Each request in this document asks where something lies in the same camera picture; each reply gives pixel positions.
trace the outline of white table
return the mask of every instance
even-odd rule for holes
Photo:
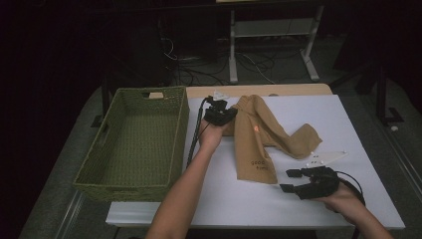
[[[281,96],[263,99],[288,134],[306,122],[312,125],[323,140],[316,152],[348,151],[347,157],[333,162],[329,167],[351,174],[359,181],[368,209],[385,227],[404,228],[338,96]],[[185,158],[201,101],[189,100]],[[237,98],[231,98],[228,102],[232,106],[237,103]],[[274,148],[267,148],[267,152],[273,159],[279,183],[308,183],[306,177],[288,178],[286,170],[305,167],[309,158],[296,160]],[[106,223],[119,227],[147,226],[158,205],[157,202],[113,202]],[[294,194],[284,193],[278,184],[237,180],[233,137],[223,138],[211,160],[192,221],[192,227],[197,228],[329,229],[347,226],[350,224],[339,214],[326,210],[321,203],[299,200]]]

